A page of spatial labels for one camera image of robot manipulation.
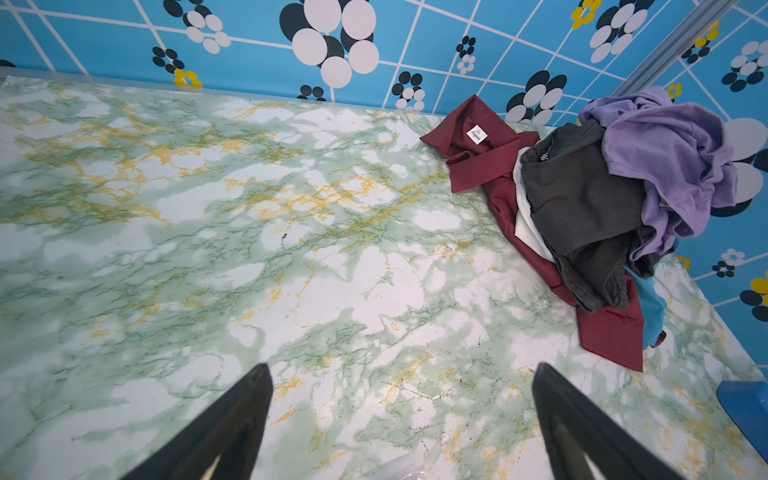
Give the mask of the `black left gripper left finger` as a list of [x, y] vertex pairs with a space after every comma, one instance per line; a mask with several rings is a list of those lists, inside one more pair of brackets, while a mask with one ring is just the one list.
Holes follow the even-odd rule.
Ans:
[[248, 479], [263, 440], [274, 387], [258, 364], [126, 479]]

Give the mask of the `dark grey cloth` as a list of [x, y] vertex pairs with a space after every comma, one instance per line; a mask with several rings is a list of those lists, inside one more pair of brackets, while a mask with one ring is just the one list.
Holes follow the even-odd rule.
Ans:
[[531, 218], [563, 284], [589, 313], [628, 308], [626, 266], [639, 247], [643, 181], [613, 175], [595, 120], [566, 124], [523, 153], [518, 164]]

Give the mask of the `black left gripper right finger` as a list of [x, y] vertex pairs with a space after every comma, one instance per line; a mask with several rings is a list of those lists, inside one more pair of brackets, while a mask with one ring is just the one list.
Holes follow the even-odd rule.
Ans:
[[679, 479], [551, 365], [538, 364], [532, 394], [556, 479]]

